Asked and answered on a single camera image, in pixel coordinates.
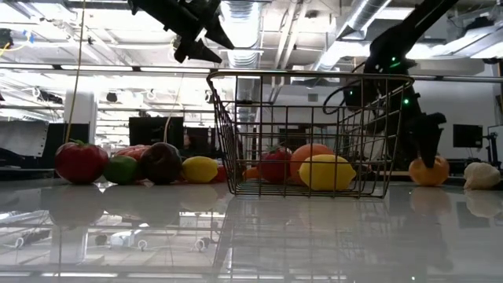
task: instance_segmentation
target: white table surface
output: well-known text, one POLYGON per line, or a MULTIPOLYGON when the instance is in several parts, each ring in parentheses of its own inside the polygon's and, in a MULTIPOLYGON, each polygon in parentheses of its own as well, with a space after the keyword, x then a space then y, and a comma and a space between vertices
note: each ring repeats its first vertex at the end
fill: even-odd
POLYGON ((392 184, 383 200, 355 200, 233 197, 224 184, 0 185, 0 282, 503 282, 499 192, 392 184))

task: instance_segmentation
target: wall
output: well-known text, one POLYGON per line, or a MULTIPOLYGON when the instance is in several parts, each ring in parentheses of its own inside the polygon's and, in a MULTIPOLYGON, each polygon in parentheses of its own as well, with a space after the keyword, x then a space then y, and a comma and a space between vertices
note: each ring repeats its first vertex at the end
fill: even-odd
MULTIPOLYGON (((492 76, 491 66, 486 65, 484 72, 479 76, 492 76)), ((447 123, 443 124, 444 129, 439 143, 439 152, 446 158, 467 158, 473 155, 481 160, 487 160, 485 147, 488 145, 484 140, 483 148, 479 151, 473 149, 472 153, 468 149, 455 149, 453 147, 453 125, 472 124, 482 125, 484 134, 489 126, 497 123, 494 111, 494 95, 498 87, 493 83, 444 83, 418 81, 414 84, 416 92, 420 93, 420 105, 423 112, 441 112, 447 118, 447 123)), ((328 94, 334 91, 333 88, 316 87, 307 89, 303 86, 284 86, 277 98, 277 105, 322 105, 328 94), (307 94, 316 93, 319 95, 317 103, 307 102, 307 94)), ((270 93, 270 86, 263 87, 264 99, 270 93)), ((342 94, 338 94, 331 100, 330 105, 338 105, 342 99, 342 94)), ((288 121, 290 123, 309 123, 310 110, 301 108, 291 108, 288 111, 288 121)), ((263 122, 271 121, 269 111, 263 111, 263 122)), ((314 113, 317 123, 334 123, 335 116, 324 115, 321 110, 314 113)), ((285 121, 285 109, 276 108, 274 110, 274 121, 285 121)), ((270 132, 268 126, 263 127, 263 132, 270 132)))

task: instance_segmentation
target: ceiling duct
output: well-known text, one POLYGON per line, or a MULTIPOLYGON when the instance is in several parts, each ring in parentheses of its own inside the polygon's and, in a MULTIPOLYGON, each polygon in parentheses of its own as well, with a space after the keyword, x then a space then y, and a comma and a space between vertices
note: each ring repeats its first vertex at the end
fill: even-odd
MULTIPOLYGON (((377 15, 391 2, 391 0, 355 0, 351 5, 350 15, 342 25, 337 39, 342 39, 357 31, 363 31, 360 39, 365 39, 365 32, 369 25, 376 19, 377 15)), ((337 61, 345 56, 338 51, 344 49, 344 43, 334 41, 328 46, 326 51, 320 55, 312 67, 312 71, 330 71, 337 61)))
MULTIPOLYGON (((259 2, 224 1, 220 5, 224 17, 224 27, 229 39, 237 48, 257 49, 260 39, 259 2)), ((234 50, 227 52, 229 66, 239 69, 255 69, 259 66, 259 53, 255 51, 234 50)), ((237 78, 237 100, 258 101, 260 98, 260 79, 237 78)), ((237 119, 241 122, 254 122, 254 108, 239 108, 237 119)))

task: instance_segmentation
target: tomato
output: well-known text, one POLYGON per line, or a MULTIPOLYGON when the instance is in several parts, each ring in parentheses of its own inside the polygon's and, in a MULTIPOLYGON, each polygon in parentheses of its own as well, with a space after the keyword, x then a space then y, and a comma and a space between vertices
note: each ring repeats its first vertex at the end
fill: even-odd
POLYGON ((56 151, 56 172, 74 184, 90 184, 100 178, 108 163, 108 154, 101 147, 69 142, 56 151))
POLYGON ((290 149, 285 147, 271 148, 268 153, 262 155, 262 163, 259 165, 262 178, 272 183, 283 183, 290 176, 289 161, 291 158, 292 152, 290 149))
POLYGON ((217 170, 218 170, 218 173, 213 178, 213 182, 227 182, 226 168, 223 167, 223 165, 220 165, 220 166, 218 166, 217 170))
POLYGON ((129 146, 125 149, 121 149, 116 153, 117 156, 129 156, 136 159, 136 161, 140 161, 141 155, 145 152, 145 150, 149 149, 150 145, 135 145, 129 146))

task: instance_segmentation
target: ceiling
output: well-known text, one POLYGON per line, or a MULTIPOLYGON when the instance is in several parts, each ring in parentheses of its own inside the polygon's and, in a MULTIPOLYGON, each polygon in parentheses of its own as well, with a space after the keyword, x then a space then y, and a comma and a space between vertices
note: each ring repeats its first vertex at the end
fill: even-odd
MULTIPOLYGON (((350 71, 354 65, 368 56, 368 46, 373 38, 386 28, 399 23, 411 11, 411 6, 420 1, 393 0, 389 6, 376 17, 368 28, 366 38, 357 42, 347 42, 337 50, 339 60, 334 67, 341 71, 350 71)), ((325 49, 332 45, 333 36, 341 29, 344 18, 351 12, 351 1, 312 0, 298 3, 295 6, 295 16, 290 24, 288 10, 295 6, 289 0, 274 0, 263 2, 259 14, 260 29, 258 43, 255 47, 240 46, 243 52, 259 53, 257 68, 310 68, 321 58, 325 49), (302 5, 305 5, 306 16, 302 5)), ((62 0, 30 0, 30 1, 0 1, 0 28, 12 30, 14 52, 7 50, 0 56, 0 63, 9 64, 51 64, 76 65, 79 58, 80 21, 83 14, 81 1, 62 0)), ((460 0, 450 14, 452 18, 442 18, 434 28, 427 32, 425 38, 435 39, 435 44, 421 43, 415 47, 414 57, 426 59, 435 56, 435 52, 445 51, 448 42, 457 39, 461 33, 460 24, 466 25, 470 19, 480 13, 489 13, 498 19, 499 7, 494 0, 460 0)), ((229 26, 223 24, 229 33, 229 26)), ((206 45, 222 59, 221 64, 203 61, 185 61, 179 64, 174 59, 172 42, 175 33, 165 32, 163 25, 142 11, 133 16, 127 9, 125 1, 120 0, 87 0, 84 16, 82 64, 85 65, 121 65, 121 66, 162 66, 174 68, 232 68, 229 64, 229 50, 214 42, 206 41, 206 45)), ((456 54, 447 50, 439 58, 455 57, 456 54)), ((458 73, 474 75, 470 68, 453 68, 458 73)), ((209 89, 204 79, 205 75, 171 75, 131 73, 131 72, 84 72, 80 86, 99 88, 101 108, 147 108, 164 115, 166 109, 212 110, 212 105, 205 101, 209 89), (120 94, 117 103, 106 99, 108 92, 120 94)), ((20 70, 0 69, 0 93, 6 101, 5 105, 23 105, 61 107, 51 101, 38 99, 38 90, 49 91, 61 97, 64 101, 67 89, 75 83, 75 71, 72 70, 20 70)), ((235 79, 224 79, 219 83, 221 94, 232 98, 235 79)), ((41 110, 37 112, 15 110, 0 112, 4 119, 9 117, 21 119, 20 116, 30 116, 33 119, 59 120, 63 111, 41 110)), ((111 112, 103 111, 98 120, 111 119, 127 121, 129 116, 136 116, 138 111, 111 112)), ((187 120, 200 123, 202 119, 212 118, 202 115, 191 115, 187 120)), ((100 129, 98 132, 109 132, 110 129, 100 129)))

